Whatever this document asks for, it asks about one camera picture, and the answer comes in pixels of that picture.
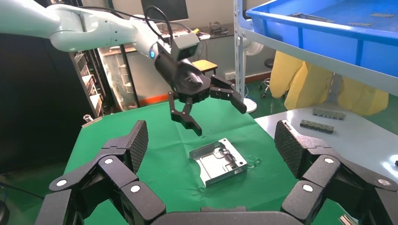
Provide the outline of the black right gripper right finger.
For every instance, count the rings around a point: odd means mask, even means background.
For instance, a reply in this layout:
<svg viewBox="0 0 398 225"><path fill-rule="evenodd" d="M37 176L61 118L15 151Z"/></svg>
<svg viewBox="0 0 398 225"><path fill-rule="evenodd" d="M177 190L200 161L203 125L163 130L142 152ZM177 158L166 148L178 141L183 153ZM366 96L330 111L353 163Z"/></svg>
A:
<svg viewBox="0 0 398 225"><path fill-rule="evenodd" d="M283 201L282 212L308 225L330 199L360 225L397 224L395 181L343 158L322 139L300 134L286 120L277 122L274 142L298 180Z"/></svg>

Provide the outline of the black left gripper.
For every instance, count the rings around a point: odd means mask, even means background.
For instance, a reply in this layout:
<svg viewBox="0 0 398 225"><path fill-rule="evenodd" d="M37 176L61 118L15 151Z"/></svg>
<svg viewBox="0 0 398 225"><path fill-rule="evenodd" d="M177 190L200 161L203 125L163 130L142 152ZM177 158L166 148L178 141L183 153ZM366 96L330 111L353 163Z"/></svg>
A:
<svg viewBox="0 0 398 225"><path fill-rule="evenodd" d="M230 101L242 114L246 113L247 107L234 83L218 75L208 78L189 61L188 58L196 52L196 49L196 46L180 49L177 59L174 59L165 48L155 46L153 63L157 72L172 89L168 93L171 119L181 123L185 129L193 130L197 136L201 136L201 127L190 115L193 103L210 96ZM185 103L181 112L175 108L175 99Z"/></svg>

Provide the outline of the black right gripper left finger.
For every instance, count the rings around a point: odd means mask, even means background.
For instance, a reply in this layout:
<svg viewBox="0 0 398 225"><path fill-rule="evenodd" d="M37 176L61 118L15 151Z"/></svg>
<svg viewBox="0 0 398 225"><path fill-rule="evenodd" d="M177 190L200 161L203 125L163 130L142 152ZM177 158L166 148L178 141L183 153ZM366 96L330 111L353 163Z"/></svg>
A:
<svg viewBox="0 0 398 225"><path fill-rule="evenodd" d="M36 224L82 225L110 201L130 225L149 225L165 203L137 175L148 146L147 123L138 120L124 136L109 139L91 161L53 180Z"/></svg>

